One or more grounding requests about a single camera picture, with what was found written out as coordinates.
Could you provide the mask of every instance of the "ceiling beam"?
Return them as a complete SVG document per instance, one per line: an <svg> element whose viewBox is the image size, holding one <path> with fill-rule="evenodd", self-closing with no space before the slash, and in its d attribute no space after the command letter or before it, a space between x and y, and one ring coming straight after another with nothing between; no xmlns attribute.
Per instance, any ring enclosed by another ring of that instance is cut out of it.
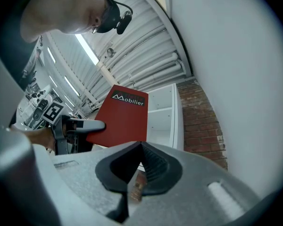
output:
<svg viewBox="0 0 283 226"><path fill-rule="evenodd" d="M103 77L107 80L107 82L111 86L118 85L118 82L116 81L116 79L113 77L113 75L110 73L110 71L106 68L106 66L101 61L99 61L96 66L98 70L101 72L101 74L103 75Z"/></svg>

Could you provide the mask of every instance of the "white pipe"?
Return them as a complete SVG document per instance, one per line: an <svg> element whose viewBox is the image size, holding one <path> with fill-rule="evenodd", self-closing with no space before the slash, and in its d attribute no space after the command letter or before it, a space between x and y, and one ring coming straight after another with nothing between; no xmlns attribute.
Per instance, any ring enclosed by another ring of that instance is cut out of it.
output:
<svg viewBox="0 0 283 226"><path fill-rule="evenodd" d="M142 37L140 37L138 40L136 40L134 43L132 43L131 45L129 45L127 48L125 48L120 54L116 54L116 56L114 56L113 58L111 58L107 63L106 66L107 68L110 68L111 64L114 63L118 63L123 57L124 55L128 55L129 53L131 53L137 46L139 46L140 44L144 43L145 41L147 41L148 39L151 39L153 36L156 36L158 33L160 33L161 31L163 31L165 29L164 25L159 26L156 29L153 29L152 31L150 31L149 33L143 35Z"/></svg>
<svg viewBox="0 0 283 226"><path fill-rule="evenodd" d="M102 78L102 74L101 73L97 73L97 75L96 76L94 76L95 78L93 78L91 81L90 81L90 83L89 83L89 85L88 85L88 87L87 87L87 89L90 91L90 93L94 93L94 90L93 90L93 88L95 87L95 85L100 81L100 79Z"/></svg>
<svg viewBox="0 0 283 226"><path fill-rule="evenodd" d="M170 37L165 36L164 38L159 39L156 42L152 43L150 46L146 47L145 44L142 44L141 46L144 46L144 48L140 48L139 52L136 52L136 54L130 53L129 55L127 55L125 57L127 58L126 61L123 61L122 63L120 63L120 65L117 64L118 66L114 66L112 69L110 69L111 73L114 75L115 73L120 71L123 67L126 67L128 64L131 64L133 60L136 59L136 57L142 54L146 54L149 50L153 51L153 49L156 49L160 44L163 44L164 42L167 42L168 40L170 40Z"/></svg>
<svg viewBox="0 0 283 226"><path fill-rule="evenodd" d="M98 98L99 96L101 96L101 94L103 94L106 90L109 90L109 88L106 88L104 85L102 85L94 94L94 96L96 98Z"/></svg>
<svg viewBox="0 0 283 226"><path fill-rule="evenodd" d="M107 82L113 86L113 85L118 85L118 82L116 81L116 79L112 76L111 72L105 67L102 66L103 63L101 61L99 61L97 63L97 68L100 70L101 74L103 75L103 77L107 80Z"/></svg>
<svg viewBox="0 0 283 226"><path fill-rule="evenodd" d="M104 101L102 101L101 103L99 103L98 105L96 105L95 108L99 108L100 106L102 106L103 103L104 103Z"/></svg>
<svg viewBox="0 0 283 226"><path fill-rule="evenodd" d="M167 64L165 64L165 65L163 65L163 66L160 66L160 67L157 68L156 70L153 70L152 72L148 73L147 75L144 75L144 76L142 76L142 77L140 77L140 78L138 78L138 79L136 79L136 80L132 80L131 78L129 78L129 79L127 79L126 81L124 81L124 82L126 83L124 86L126 87L126 86L128 86L128 85L130 85L130 84L134 84L135 82L137 82L138 80L140 80L140 79L142 79L142 78L145 78L145 77L147 77L147 76L151 76L152 74L157 73L158 71L162 71L162 70L164 70L164 69L166 69L166 68L170 68L170 67L174 66L175 63L176 63L176 60L171 61L171 62L169 62L169 63L167 63Z"/></svg>
<svg viewBox="0 0 283 226"><path fill-rule="evenodd" d="M131 81L135 81L139 78L142 78L143 76L147 75L150 72L153 72L154 70L158 69L159 67L166 65L172 61L175 61L178 59L178 55L176 53L172 53L172 56L170 58L164 59L158 63L156 63L155 65L152 65L142 71L140 71L139 73L135 74L134 76L132 76L131 78L125 80L124 82L122 82L120 85L124 86L126 84L128 84Z"/></svg>
<svg viewBox="0 0 283 226"><path fill-rule="evenodd" d="M176 78L176 77L180 77L180 76L183 76L183 75L185 75L184 72L178 73L178 74L173 75L173 76L171 76L171 77L165 78L165 79L163 79L163 80L160 80L160 81L157 81L157 82L155 82L155 83L149 84L149 85L147 85L147 86L145 86L145 87L142 87L142 88L140 88L139 90L144 91L144 90L148 89L148 88L151 87L151 86L155 86L155 85L157 85L157 84L163 83L163 82L165 82L165 81L172 80L172 79L174 79L174 78Z"/></svg>
<svg viewBox="0 0 283 226"><path fill-rule="evenodd" d="M128 76L128 73L132 73L133 71L135 71L138 68L141 68L147 64L153 63L153 61L159 59L160 57L166 56L169 53L173 53L175 51L175 49L167 49L165 51L163 51L160 54L157 54L156 56L153 56L151 58L146 57L144 60L140 60L138 61L138 63L133 64L132 66L129 67L129 69L125 70L124 72L122 72L119 76L115 77L117 81L121 81L124 77Z"/></svg>
<svg viewBox="0 0 283 226"><path fill-rule="evenodd" d="M95 71L95 73L92 74L91 78L89 79L88 83L86 84L86 88L88 91L91 92L92 87L94 86L95 82L97 82L98 78L102 76L102 74L98 71Z"/></svg>
<svg viewBox="0 0 283 226"><path fill-rule="evenodd" d="M105 91L103 91L103 92L101 92L100 94L99 94L99 98L100 97L102 97L103 95L105 95L107 92L109 92L111 90L111 88L107 88Z"/></svg>
<svg viewBox="0 0 283 226"><path fill-rule="evenodd" d="M169 73L172 73L172 72L175 72L177 70L180 70L181 69L181 65L178 61L176 61L176 65L173 66L173 67L170 67L170 68L167 68L163 71L160 71L158 73L155 73L137 83L134 84L134 88L137 88L137 87L140 87L141 85L147 83L147 82L150 82L150 81L155 81L156 79L158 79L159 77L162 77L164 75L167 75Z"/></svg>
<svg viewBox="0 0 283 226"><path fill-rule="evenodd" d="M187 71L186 71L186 69L185 69L185 66L184 66L183 61L181 61L180 59L178 59L177 61L180 63L180 65L181 65L181 67L182 67L182 69L183 69L184 74L187 75Z"/></svg>
<svg viewBox="0 0 283 226"><path fill-rule="evenodd" d="M123 41L124 41L127 37L135 36L135 33L136 33L135 31L139 31L139 30L142 31L142 29L144 28L145 24L151 22L151 20L154 20L154 19L156 19L156 18L157 18L156 14L154 14L154 13L153 13L153 14L150 14L150 15L147 16L147 19L146 19L146 20L137 23L138 26L135 26L135 28L130 27L130 30L126 31L126 36L123 36L119 41L117 41L117 43L114 45L114 47L115 47L115 48L118 48L118 46L119 46L120 44L122 44ZM108 68L108 69L111 69L111 66L112 66L113 64L115 64L115 63L111 63L110 66L108 66L107 68Z"/></svg>
<svg viewBox="0 0 283 226"><path fill-rule="evenodd" d="M104 89L102 89L101 91L97 91L96 93L96 98L101 97L103 94L105 94L106 92L109 92L111 90L111 87L107 87L107 86L102 86Z"/></svg>
<svg viewBox="0 0 283 226"><path fill-rule="evenodd" d="M94 84L93 88L90 90L90 93L92 93L94 97L97 98L103 91L106 90L105 83L107 83L105 78L100 78L99 81Z"/></svg>
<svg viewBox="0 0 283 226"><path fill-rule="evenodd" d="M103 94L100 98L98 98L98 99L95 101L95 103L99 102L99 101L102 100L104 97L106 97L108 93L109 93L109 91L108 91L107 93Z"/></svg>

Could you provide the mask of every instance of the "ceiling light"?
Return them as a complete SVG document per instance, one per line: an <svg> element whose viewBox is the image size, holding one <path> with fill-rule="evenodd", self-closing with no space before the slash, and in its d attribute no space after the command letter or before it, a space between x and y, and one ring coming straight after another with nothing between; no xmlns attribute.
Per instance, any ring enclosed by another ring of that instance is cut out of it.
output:
<svg viewBox="0 0 283 226"><path fill-rule="evenodd" d="M47 47L47 51L49 52L49 55L50 55L50 57L52 58L52 61L53 61L54 63L56 63L56 60L55 60L55 58L53 57L53 55L52 55L51 50L49 49L49 47Z"/></svg>
<svg viewBox="0 0 283 226"><path fill-rule="evenodd" d="M76 36L77 40L79 40L81 46L83 47L83 49L85 50L85 52L87 53L87 55L89 56L91 61L94 63L94 65L97 65L97 63L99 62L99 58L92 51L92 49L87 44L87 42L85 41L83 36L81 34L76 34L75 36Z"/></svg>
<svg viewBox="0 0 283 226"><path fill-rule="evenodd" d="M76 91L76 89L72 86L72 84L69 82L69 80L67 79L66 76L64 76L64 79L66 80L66 82L68 83L68 85L71 87L71 89L74 90L74 92L76 93L77 96L80 96L80 94Z"/></svg>
<svg viewBox="0 0 283 226"><path fill-rule="evenodd" d="M52 77L51 77L51 76L49 76L49 77L50 77L51 81L55 84L55 82L53 81ZM55 84L55 86L57 87L57 85L56 85L56 84Z"/></svg>
<svg viewBox="0 0 283 226"><path fill-rule="evenodd" d="M54 89L54 88L52 88L52 89L53 89L53 91L57 94L57 96L60 97L60 96L58 95L58 93L55 91L55 89Z"/></svg>
<svg viewBox="0 0 283 226"><path fill-rule="evenodd" d="M65 104L66 104L66 102L65 102ZM67 105L67 104L66 104ZM69 107L69 105L67 105L68 107ZM73 109L71 109L70 107L69 107L69 109L71 110L71 111L73 111Z"/></svg>
<svg viewBox="0 0 283 226"><path fill-rule="evenodd" d="M65 95L64 95L65 96ZM72 104L71 103L71 101L65 96L65 98L70 102L70 104ZM75 105L74 104L72 104L72 106L74 107Z"/></svg>

